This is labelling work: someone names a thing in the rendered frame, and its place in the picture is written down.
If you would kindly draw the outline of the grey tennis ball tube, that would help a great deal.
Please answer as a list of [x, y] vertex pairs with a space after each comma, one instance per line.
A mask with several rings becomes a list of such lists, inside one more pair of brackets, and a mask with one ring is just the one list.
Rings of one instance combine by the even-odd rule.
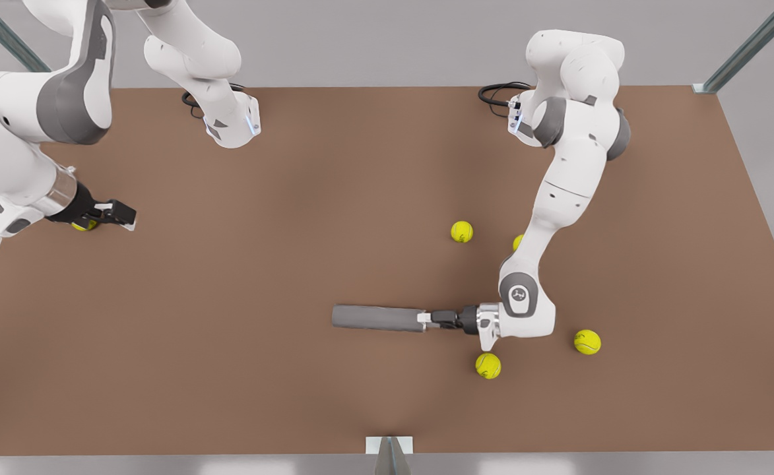
[[421, 309], [335, 305], [331, 322], [333, 327], [339, 328], [424, 332], [426, 325], [418, 319], [422, 312]]

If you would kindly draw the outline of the silver frame post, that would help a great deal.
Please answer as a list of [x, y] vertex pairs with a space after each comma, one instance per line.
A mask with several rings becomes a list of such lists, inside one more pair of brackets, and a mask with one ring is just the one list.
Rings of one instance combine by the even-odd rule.
[[692, 84], [695, 94], [716, 94], [774, 38], [774, 10], [754, 33], [703, 83]]
[[30, 72], [48, 73], [51, 69], [24, 40], [0, 17], [0, 45]]
[[377, 455], [374, 475], [411, 475], [407, 454], [414, 453], [413, 437], [366, 437], [366, 454]]

